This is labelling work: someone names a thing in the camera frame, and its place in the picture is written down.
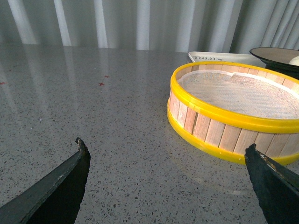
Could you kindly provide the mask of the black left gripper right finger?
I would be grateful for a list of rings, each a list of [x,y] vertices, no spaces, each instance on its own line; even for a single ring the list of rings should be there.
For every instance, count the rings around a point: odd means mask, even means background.
[[[256,149],[245,150],[245,164],[259,206],[269,224],[299,222],[299,175]]]

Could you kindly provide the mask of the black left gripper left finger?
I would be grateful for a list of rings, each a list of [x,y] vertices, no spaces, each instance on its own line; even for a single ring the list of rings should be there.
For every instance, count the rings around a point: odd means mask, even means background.
[[[77,219],[90,167],[82,139],[78,151],[0,209],[2,224],[73,224]]]

